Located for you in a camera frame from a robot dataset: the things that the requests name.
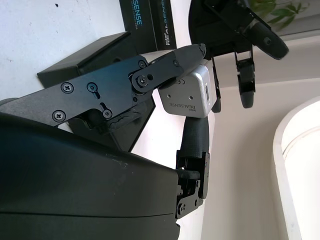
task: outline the screw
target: screw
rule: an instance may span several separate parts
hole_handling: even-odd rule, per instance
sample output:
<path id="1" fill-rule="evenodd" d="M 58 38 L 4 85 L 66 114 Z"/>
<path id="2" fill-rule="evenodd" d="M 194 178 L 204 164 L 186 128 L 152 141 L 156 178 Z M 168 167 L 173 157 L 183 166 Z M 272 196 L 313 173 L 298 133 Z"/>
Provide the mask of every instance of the screw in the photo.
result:
<path id="1" fill-rule="evenodd" d="M 181 203 L 178 207 L 178 214 L 181 215 L 183 211 L 184 211 L 184 206 Z"/>
<path id="2" fill-rule="evenodd" d="M 106 118 L 106 119 L 110 119 L 112 117 L 112 112 L 109 109 L 106 109 L 102 112 L 102 115 Z"/>
<path id="3" fill-rule="evenodd" d="M 61 123 L 66 119 L 66 114 L 61 110 L 57 110 L 53 112 L 52 118 L 55 122 Z"/>
<path id="4" fill-rule="evenodd" d="M 74 86 L 69 82 L 65 82 L 65 83 L 62 83 L 61 90 L 65 94 L 70 94 L 74 91 Z"/>
<path id="5" fill-rule="evenodd" d="M 138 76 L 136 81 L 140 87 L 145 87 L 148 85 L 148 80 L 145 76 Z"/>
<path id="6" fill-rule="evenodd" d="M 140 60 L 139 66 L 140 66 L 140 68 L 144 69 L 147 65 L 146 65 L 145 61 Z"/>
<path id="7" fill-rule="evenodd" d="M 263 41 L 267 46 L 269 46 L 272 43 L 271 39 L 268 37 L 265 37 Z"/>
<path id="8" fill-rule="evenodd" d="M 86 86 L 86 89 L 88 89 L 88 91 L 91 92 L 91 93 L 95 93 L 98 90 L 98 87 L 97 87 L 97 85 L 95 83 L 90 82 Z"/>

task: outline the robotic hand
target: robotic hand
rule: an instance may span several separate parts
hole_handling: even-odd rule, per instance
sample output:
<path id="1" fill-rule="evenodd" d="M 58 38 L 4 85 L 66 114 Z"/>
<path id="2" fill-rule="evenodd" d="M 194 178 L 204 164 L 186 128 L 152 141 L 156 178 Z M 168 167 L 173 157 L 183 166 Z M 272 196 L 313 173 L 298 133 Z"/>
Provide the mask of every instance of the robotic hand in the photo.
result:
<path id="1" fill-rule="evenodd" d="M 195 44 L 150 64 L 136 56 L 0 102 L 0 239 L 178 239 L 176 220 L 207 195 L 205 113 L 186 118 L 176 169 L 57 126 L 72 118 L 89 128 L 120 120 L 154 89 L 170 88 L 199 67 L 205 55 L 205 45 Z"/>

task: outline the white wall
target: white wall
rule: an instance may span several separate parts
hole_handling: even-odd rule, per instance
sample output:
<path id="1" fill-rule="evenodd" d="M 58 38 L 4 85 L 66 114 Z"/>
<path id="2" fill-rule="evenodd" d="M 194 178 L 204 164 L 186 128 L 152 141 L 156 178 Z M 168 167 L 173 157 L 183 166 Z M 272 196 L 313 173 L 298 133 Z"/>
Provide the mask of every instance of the white wall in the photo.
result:
<path id="1" fill-rule="evenodd" d="M 279 239 L 270 177 L 274 134 L 290 110 L 319 90 L 319 78 L 258 84 L 253 108 L 243 109 L 236 87 L 221 89 L 202 240 Z"/>

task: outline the product box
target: product box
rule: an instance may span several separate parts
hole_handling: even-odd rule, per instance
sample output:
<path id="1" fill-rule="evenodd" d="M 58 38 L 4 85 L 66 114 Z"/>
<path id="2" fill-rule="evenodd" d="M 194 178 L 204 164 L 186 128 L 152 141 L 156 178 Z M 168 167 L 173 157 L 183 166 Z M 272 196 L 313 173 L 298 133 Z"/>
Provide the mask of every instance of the product box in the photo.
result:
<path id="1" fill-rule="evenodd" d="M 138 54 L 177 48 L 170 0 L 120 0 Z"/>
<path id="2" fill-rule="evenodd" d="M 42 85 L 49 88 L 137 55 L 130 32 L 122 32 L 98 39 L 37 75 Z M 117 121 L 116 129 L 109 128 L 112 119 L 94 129 L 87 128 L 78 118 L 69 120 L 68 125 L 76 135 L 114 149 L 130 152 L 155 106 L 152 98 L 138 104 L 134 110 L 126 113 L 123 121 Z"/>

